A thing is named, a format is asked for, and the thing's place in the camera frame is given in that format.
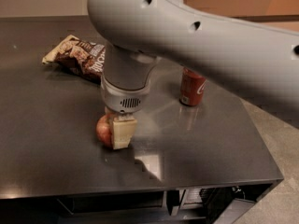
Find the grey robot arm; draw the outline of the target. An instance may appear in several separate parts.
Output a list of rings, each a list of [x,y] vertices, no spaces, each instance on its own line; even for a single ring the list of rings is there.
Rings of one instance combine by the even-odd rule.
[[[299,124],[296,32],[208,14],[180,0],[88,0],[87,9],[106,40],[101,86],[110,110],[140,110],[151,70],[168,59]]]

